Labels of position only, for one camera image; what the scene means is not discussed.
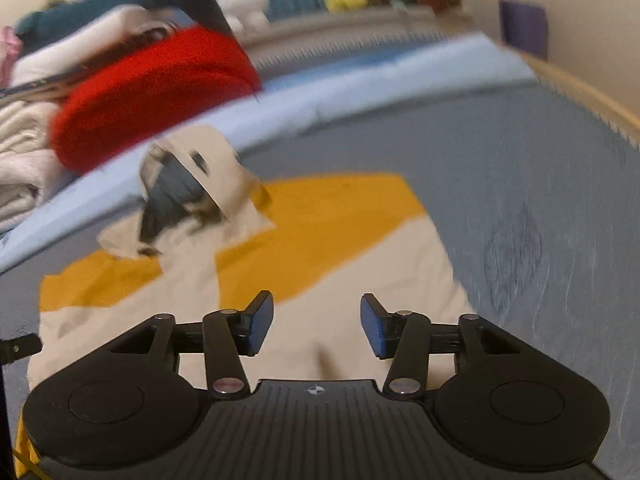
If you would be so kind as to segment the white plush toy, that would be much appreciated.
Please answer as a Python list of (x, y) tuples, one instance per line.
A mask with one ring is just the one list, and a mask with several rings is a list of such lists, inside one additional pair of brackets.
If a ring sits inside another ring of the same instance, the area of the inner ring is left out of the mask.
[(269, 26), (270, 0), (216, 0), (233, 35), (244, 35)]

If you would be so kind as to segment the cream folded quilt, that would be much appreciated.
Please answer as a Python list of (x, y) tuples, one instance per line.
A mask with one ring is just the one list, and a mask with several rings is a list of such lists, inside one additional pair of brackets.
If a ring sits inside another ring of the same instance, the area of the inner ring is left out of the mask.
[(1, 232), (14, 229), (64, 183), (50, 145), (55, 102), (17, 101), (1, 109)]

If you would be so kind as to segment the cream and yellow jacket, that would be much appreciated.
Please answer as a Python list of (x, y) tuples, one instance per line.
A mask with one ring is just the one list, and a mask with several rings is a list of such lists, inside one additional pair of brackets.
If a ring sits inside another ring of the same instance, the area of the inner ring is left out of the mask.
[(186, 217), (139, 240), (140, 212), (113, 222), (94, 252), (40, 284), (43, 348), (28, 364), (35, 386), (122, 334), (166, 312), (196, 322), (241, 310), (258, 292), (274, 318), (250, 379), (382, 380), (360, 325), (360, 299), (454, 323), (471, 309), (436, 226), (399, 174), (320, 174), (259, 182), (209, 127), (154, 145), (154, 170), (172, 148), (202, 148), (214, 167), (220, 219)]

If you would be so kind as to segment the wooden bed frame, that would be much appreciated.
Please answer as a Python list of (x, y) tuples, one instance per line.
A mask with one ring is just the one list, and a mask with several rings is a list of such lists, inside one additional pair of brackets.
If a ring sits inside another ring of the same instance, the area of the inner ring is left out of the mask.
[[(427, 6), (329, 14), (315, 13), (271, 23), (267, 28), (239, 36), (255, 66), (265, 67), (288, 58), (328, 55), (375, 44), (399, 44), (428, 37), (450, 39), (475, 32), (469, 13), (454, 9), (434, 14)], [(559, 67), (518, 49), (512, 50), (554, 92), (607, 122), (630, 144), (639, 144), (639, 117), (591, 84)]]

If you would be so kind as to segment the red folded blanket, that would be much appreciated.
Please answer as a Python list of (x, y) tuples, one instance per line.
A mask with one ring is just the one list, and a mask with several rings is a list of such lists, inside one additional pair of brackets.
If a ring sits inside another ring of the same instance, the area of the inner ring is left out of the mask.
[(85, 174), (136, 144), (262, 88), (232, 36), (202, 26), (125, 56), (82, 82), (55, 115), (50, 144)]

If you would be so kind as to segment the light blue folded sheet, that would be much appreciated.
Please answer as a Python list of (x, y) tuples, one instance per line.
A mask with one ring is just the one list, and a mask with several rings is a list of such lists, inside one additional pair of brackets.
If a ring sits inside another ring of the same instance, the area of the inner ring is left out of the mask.
[[(264, 91), (215, 107), (194, 122), (217, 128), (235, 151), (244, 152), (384, 105), (536, 79), (516, 53), (481, 32), (458, 38), (405, 32), (342, 40), (270, 56), (258, 67), (269, 70), (291, 62), (302, 62), (302, 70), (274, 78)], [(2, 235), (2, 271), (140, 198), (139, 168), (151, 145), (143, 141), (78, 179), (63, 174), (62, 190)]]

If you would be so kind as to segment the white folded clothes stack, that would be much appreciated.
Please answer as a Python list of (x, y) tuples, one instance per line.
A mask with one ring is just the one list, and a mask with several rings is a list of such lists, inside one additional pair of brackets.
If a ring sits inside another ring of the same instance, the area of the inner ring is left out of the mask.
[(116, 6), (70, 36), (18, 60), (9, 87), (1, 91), (1, 104), (64, 100), (102, 68), (176, 31), (164, 11)]

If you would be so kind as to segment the blue shark plush toy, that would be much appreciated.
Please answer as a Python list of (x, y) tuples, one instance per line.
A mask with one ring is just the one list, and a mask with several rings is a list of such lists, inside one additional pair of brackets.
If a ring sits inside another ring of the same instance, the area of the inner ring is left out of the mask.
[(77, 32), (118, 6), (128, 4), (151, 11), (177, 8), (206, 28), (231, 32), (217, 0), (78, 0), (29, 13), (13, 26), (13, 30), (21, 39), (23, 49), (32, 52)]

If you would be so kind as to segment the purple paper bag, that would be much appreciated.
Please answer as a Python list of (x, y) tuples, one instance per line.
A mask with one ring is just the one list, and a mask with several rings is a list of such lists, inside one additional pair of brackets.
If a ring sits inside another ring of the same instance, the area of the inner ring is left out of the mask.
[(499, 0), (501, 39), (508, 46), (546, 60), (549, 25), (546, 10), (533, 3)]

